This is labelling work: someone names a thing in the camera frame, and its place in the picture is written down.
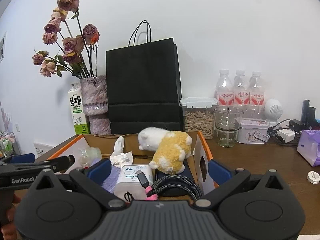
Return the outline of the person's left hand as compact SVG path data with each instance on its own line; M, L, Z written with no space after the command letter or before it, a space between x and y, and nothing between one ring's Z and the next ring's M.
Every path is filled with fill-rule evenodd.
M16 212L15 204L19 204L21 202L21 198L14 194L12 199L11 208L7 211L7 224L4 224L1 227L1 233L3 234L4 240L16 240L17 239L17 230L14 224L14 216Z

